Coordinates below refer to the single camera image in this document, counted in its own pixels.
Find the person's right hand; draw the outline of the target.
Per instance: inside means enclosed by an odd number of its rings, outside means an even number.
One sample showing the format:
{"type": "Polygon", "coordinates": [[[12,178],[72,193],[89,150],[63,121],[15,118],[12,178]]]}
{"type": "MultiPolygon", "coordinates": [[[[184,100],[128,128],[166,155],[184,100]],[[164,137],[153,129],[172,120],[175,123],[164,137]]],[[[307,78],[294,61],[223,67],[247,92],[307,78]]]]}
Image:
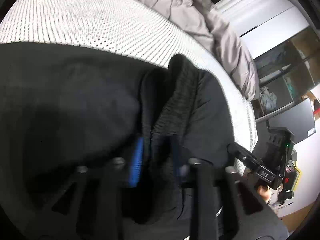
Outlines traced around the person's right hand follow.
{"type": "Polygon", "coordinates": [[[272,191],[268,186],[260,185],[257,188],[257,193],[263,198],[263,200],[268,203],[272,196],[272,191]]]}

